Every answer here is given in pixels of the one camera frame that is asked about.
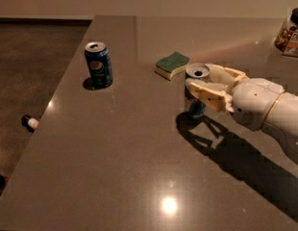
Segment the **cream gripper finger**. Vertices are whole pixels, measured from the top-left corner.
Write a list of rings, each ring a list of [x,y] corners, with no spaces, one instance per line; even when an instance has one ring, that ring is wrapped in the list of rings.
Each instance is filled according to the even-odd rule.
[[[230,92],[222,90],[220,84],[206,82],[203,86],[194,84],[194,87],[199,90],[197,96],[206,105],[215,112],[230,112],[234,111],[233,97]]]
[[[248,76],[237,69],[224,67],[218,64],[207,64],[210,69],[210,80],[213,83],[220,84],[222,90],[231,92],[232,89],[242,80],[248,79]]]

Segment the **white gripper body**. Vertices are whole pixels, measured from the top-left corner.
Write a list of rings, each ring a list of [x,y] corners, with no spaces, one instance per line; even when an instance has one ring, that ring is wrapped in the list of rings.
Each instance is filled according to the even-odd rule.
[[[278,84],[262,78],[241,81],[232,92],[232,118],[252,131],[260,130],[274,103],[285,92]]]

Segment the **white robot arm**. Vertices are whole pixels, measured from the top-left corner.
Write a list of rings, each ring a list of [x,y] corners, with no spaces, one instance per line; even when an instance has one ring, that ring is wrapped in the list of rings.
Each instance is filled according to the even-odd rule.
[[[271,81],[250,78],[244,72],[218,64],[190,64],[186,92],[216,112],[274,138],[298,165],[298,96]]]

